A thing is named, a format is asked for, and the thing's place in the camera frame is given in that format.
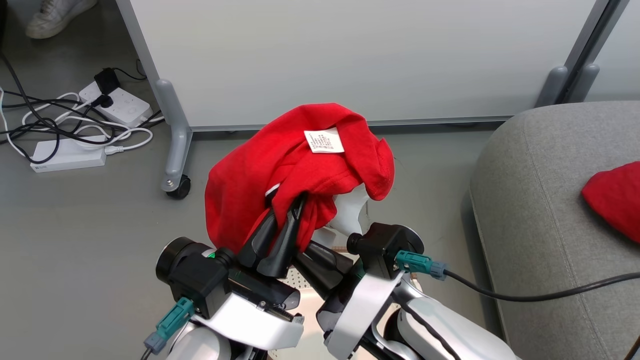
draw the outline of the silver bracket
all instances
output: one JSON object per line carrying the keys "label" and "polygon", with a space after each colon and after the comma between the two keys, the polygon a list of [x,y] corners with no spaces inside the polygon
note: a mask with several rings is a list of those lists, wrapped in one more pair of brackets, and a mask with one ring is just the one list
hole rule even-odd
{"label": "silver bracket", "polygon": [[600,72],[600,66],[597,64],[585,65],[578,73],[574,85],[569,89],[565,102],[582,102],[587,98],[587,94],[591,89],[591,85],[596,81],[596,77]]}
{"label": "silver bracket", "polygon": [[569,72],[564,66],[555,67],[549,72],[540,96],[538,96],[538,101],[536,101],[536,108],[556,103],[568,74]]}
{"label": "silver bracket", "polygon": [[187,123],[187,118],[171,81],[159,79],[156,81],[156,90],[164,105],[162,109],[164,118],[171,127],[171,146],[160,188],[166,192],[172,192],[180,184],[193,132]]}

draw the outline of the caster wheel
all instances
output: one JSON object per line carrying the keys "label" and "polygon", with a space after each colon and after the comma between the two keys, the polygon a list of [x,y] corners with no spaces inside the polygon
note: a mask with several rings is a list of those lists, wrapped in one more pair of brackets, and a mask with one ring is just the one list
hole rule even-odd
{"label": "caster wheel", "polygon": [[180,184],[178,184],[178,188],[172,192],[167,192],[166,194],[174,199],[182,200],[187,196],[189,190],[191,190],[191,179],[187,175],[183,174],[180,177]]}

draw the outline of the white care label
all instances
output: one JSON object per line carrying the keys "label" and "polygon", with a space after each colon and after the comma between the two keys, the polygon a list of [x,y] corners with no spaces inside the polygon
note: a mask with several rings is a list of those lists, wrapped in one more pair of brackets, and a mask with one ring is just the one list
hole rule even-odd
{"label": "white care label", "polygon": [[344,152],[342,141],[340,141],[340,136],[338,135],[338,129],[335,127],[320,131],[305,131],[305,138],[307,138],[311,152],[325,154]]}

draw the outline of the teal connector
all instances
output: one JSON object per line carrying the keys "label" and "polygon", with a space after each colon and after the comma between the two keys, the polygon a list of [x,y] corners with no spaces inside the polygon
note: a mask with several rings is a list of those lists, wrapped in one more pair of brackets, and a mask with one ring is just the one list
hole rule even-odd
{"label": "teal connector", "polygon": [[193,303],[186,297],[181,298],[156,325],[157,334],[162,339],[169,340],[176,331],[189,321],[194,313]]}
{"label": "teal connector", "polygon": [[429,256],[414,252],[400,250],[396,255],[396,264],[406,271],[428,274],[434,279],[444,281],[447,277],[444,274],[447,264],[433,261]]}

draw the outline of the whiteboard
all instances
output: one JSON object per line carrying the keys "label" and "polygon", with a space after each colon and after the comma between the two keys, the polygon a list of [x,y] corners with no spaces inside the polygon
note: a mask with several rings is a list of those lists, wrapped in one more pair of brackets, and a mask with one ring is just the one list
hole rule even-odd
{"label": "whiteboard", "polygon": [[640,100],[640,2],[631,0],[602,46],[585,101]]}
{"label": "whiteboard", "polygon": [[594,4],[130,1],[195,129],[260,127],[313,102],[370,121],[514,115],[534,106]]}

